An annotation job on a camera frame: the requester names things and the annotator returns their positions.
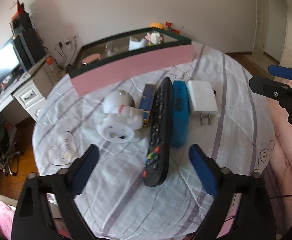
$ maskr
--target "white wall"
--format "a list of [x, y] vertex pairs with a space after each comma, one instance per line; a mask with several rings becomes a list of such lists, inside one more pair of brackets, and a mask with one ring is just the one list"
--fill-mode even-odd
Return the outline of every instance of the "white wall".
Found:
[[286, 37], [286, 0], [268, 0], [268, 5], [268, 33], [265, 52], [281, 61]]
[[[0, 48], [11, 36], [16, 0], [0, 0]], [[25, 3], [44, 44], [54, 46], [78, 33], [87, 44], [120, 32], [170, 21], [195, 41], [223, 52], [251, 51], [255, 0], [19, 0]]]

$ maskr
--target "orange object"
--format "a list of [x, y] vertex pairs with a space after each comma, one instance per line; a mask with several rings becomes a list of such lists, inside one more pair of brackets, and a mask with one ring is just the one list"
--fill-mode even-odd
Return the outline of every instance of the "orange object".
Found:
[[82, 60], [82, 64], [87, 65], [95, 60], [101, 60], [101, 55], [98, 53], [91, 54]]
[[47, 64], [50, 66], [50, 65], [52, 65], [52, 64], [55, 63], [55, 60], [54, 60], [54, 58], [53, 58], [52, 56], [50, 56], [50, 57], [48, 57], [48, 58], [46, 59], [46, 62], [47, 62]]
[[157, 146], [157, 147], [155, 148], [155, 150], [154, 150], [154, 153], [157, 154], [157, 153], [159, 153], [159, 152], [160, 152], [160, 146]]
[[179, 30], [173, 30], [173, 33], [176, 33], [176, 34], [180, 34], [181, 33], [181, 31], [179, 31]]
[[162, 29], [162, 30], [165, 29], [165, 26], [162, 23], [152, 23], [150, 25], [150, 27], [159, 28], [159, 29]]
[[19, 14], [26, 13], [25, 10], [23, 9], [22, 5], [19, 3], [19, 0], [17, 0], [17, 12], [15, 15], [11, 18], [13, 21]]

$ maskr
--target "white phone charger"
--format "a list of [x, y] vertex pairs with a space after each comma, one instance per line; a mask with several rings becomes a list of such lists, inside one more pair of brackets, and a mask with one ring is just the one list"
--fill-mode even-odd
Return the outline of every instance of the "white phone charger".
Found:
[[203, 125], [203, 115], [207, 115], [208, 124], [211, 124], [211, 115], [218, 113], [215, 93], [209, 81], [190, 80], [187, 82], [187, 92], [190, 114], [200, 117]]

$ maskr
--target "bed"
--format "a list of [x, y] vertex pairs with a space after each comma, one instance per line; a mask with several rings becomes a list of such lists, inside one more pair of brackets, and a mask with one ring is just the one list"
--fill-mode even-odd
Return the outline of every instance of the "bed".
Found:
[[[68, 167], [90, 144], [99, 147], [100, 160], [81, 195], [78, 210], [97, 237], [108, 239], [182, 239], [194, 232], [213, 198], [206, 194], [189, 159], [188, 148], [198, 144], [219, 166], [248, 175], [262, 173], [275, 145], [275, 133], [265, 97], [251, 92], [251, 75], [236, 61], [208, 46], [193, 42], [194, 60], [111, 84], [82, 97], [65, 76], [47, 98], [33, 132], [33, 150], [40, 175]], [[95, 124], [102, 117], [105, 97], [128, 91], [139, 103], [145, 83], [174, 80], [210, 81], [219, 113], [200, 125], [191, 117], [187, 142], [171, 148], [166, 181], [143, 184], [147, 131], [138, 143], [104, 140]]]

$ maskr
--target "remote control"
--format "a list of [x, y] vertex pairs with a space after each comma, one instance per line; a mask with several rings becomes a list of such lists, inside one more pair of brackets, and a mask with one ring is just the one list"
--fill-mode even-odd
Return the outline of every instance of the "remote control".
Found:
[[161, 185], [168, 173], [172, 133], [173, 84], [166, 77], [157, 89], [151, 114], [150, 142], [143, 170], [147, 187]]

